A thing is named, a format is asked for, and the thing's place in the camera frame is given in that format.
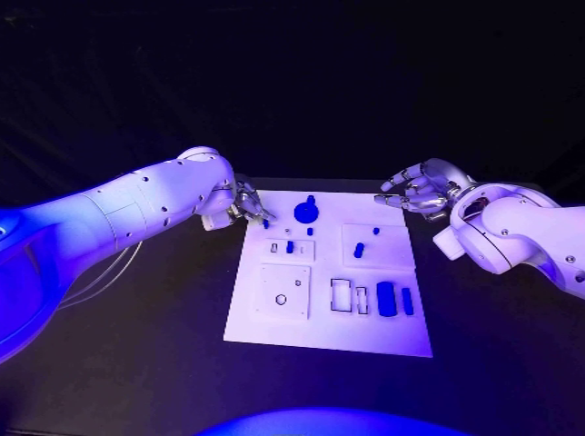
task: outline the black curtain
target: black curtain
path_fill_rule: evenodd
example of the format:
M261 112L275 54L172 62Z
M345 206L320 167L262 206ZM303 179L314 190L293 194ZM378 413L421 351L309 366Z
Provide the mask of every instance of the black curtain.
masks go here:
M0 5L0 206L198 144L252 176L443 157L585 203L585 3Z

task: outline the cable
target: cable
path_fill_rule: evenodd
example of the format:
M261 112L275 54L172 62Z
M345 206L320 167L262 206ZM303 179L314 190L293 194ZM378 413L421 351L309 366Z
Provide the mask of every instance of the cable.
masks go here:
M111 270L115 268L115 265L118 264L120 260L124 258L125 254L128 253L128 250L131 248L128 247L120 254L120 257L115 259L115 262L111 264L111 266L108 266L108 268L105 269L105 271L102 272L102 274L99 274L98 278L75 293L72 293L71 295L68 295L62 301L61 304L63 304L65 302L69 302L71 300L74 300L76 297L79 297L86 291L91 290L91 288L98 284L98 282L105 278L107 274L111 272Z
M68 303L68 304L62 304L62 305L59 306L59 309L58 309L59 311L61 311L62 309L66 309L68 307L75 306L75 305L79 304L81 302L86 302L86 301L89 301L92 297L98 296L98 295L105 291L105 289L108 288L108 286L110 286L110 285L111 285L111 284L112 284L112 283L120 279L121 275L124 274L125 270L128 269L128 266L131 265L131 262L133 262L133 260L136 259L136 256L137 256L137 253L138 253L138 249L141 248L141 244L143 244L143 243L144 243L143 241L138 243L138 246L137 246L137 248L136 248L136 252L133 253L133 256L131 256L131 258L128 259L128 262L125 263L124 267L121 268L121 271L118 272L118 275L115 275L115 277L112 278L112 280L105 284L105 286L102 286L102 288L99 289L99 291L94 292L91 295L88 295L85 298L82 298L82 299L78 300L76 302L71 302L71 303Z

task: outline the blue object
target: blue object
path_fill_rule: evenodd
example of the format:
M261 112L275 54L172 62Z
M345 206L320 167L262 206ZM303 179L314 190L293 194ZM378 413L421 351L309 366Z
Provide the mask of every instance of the blue object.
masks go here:
M353 254L353 256L358 259L360 259L363 253L365 253L365 245L362 243L358 243L358 245L355 246L355 254Z
M412 292L409 291L409 288L404 288L401 293L404 294L404 309L407 315L414 315Z
M394 299L394 284L391 282L378 283L378 305L381 316L396 315L396 300Z
M294 208L294 218L303 224L311 224L319 219L319 207L316 207L316 198L309 196L307 202L300 203Z
M371 434L427 434L430 436L460 436L464 433L379 411L360 411L333 407L268 411L232 420L199 433L200 436L272 436L320 435L350 436Z

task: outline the small blue piece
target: small blue piece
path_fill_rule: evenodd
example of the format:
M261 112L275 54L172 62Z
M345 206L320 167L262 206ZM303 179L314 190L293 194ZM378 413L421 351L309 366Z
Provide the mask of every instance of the small blue piece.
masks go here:
M294 208L294 218L303 224L311 224L319 219L319 207L316 207L316 198L309 196L307 202L300 203Z
M394 299L394 285L391 282L378 283L378 306L381 316L396 315L396 300Z
M358 259L360 259L363 253L365 253L365 245L362 243L358 243L358 245L355 246L355 254L353 254L353 256Z
M401 293L404 294L404 310L407 315L414 315L412 292L409 288L404 288Z

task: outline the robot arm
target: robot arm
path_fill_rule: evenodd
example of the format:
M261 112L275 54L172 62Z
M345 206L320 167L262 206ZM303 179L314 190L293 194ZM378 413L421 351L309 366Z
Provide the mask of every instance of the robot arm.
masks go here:
M195 214L208 230L241 216L275 219L206 147L53 202L0 210L0 362L40 333L88 268Z
M407 196L382 194L376 202L422 213L428 221L450 215L450 227L434 241L451 260L467 254L496 274L528 263L585 299L585 206L561 207L545 194L512 184L477 183L440 159L396 174L382 191L402 182Z

